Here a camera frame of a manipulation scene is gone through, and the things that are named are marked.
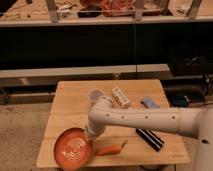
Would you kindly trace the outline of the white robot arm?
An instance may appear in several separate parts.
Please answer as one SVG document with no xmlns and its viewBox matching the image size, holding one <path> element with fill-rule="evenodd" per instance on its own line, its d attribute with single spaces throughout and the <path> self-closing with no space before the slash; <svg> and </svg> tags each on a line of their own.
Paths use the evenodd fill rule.
<svg viewBox="0 0 213 171">
<path fill-rule="evenodd" d="M 85 126 L 96 139 L 106 126 L 123 126 L 178 134 L 198 140 L 193 171 L 213 171 L 213 108 L 113 108 L 109 96 L 101 96 L 90 109 Z"/>
</svg>

